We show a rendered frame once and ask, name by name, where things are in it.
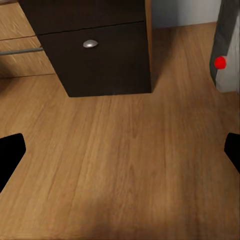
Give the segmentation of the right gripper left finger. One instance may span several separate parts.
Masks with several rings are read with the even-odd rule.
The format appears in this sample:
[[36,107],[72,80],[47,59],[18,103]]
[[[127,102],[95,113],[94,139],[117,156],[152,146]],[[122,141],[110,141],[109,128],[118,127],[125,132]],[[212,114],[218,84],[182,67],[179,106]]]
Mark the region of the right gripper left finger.
[[21,133],[0,138],[0,193],[26,152]]

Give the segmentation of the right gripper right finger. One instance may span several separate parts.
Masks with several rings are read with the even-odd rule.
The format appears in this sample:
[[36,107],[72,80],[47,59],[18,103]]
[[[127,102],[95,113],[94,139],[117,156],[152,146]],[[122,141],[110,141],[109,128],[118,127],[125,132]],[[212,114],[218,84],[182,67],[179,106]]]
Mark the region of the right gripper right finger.
[[240,134],[229,133],[227,135],[224,151],[240,172]]

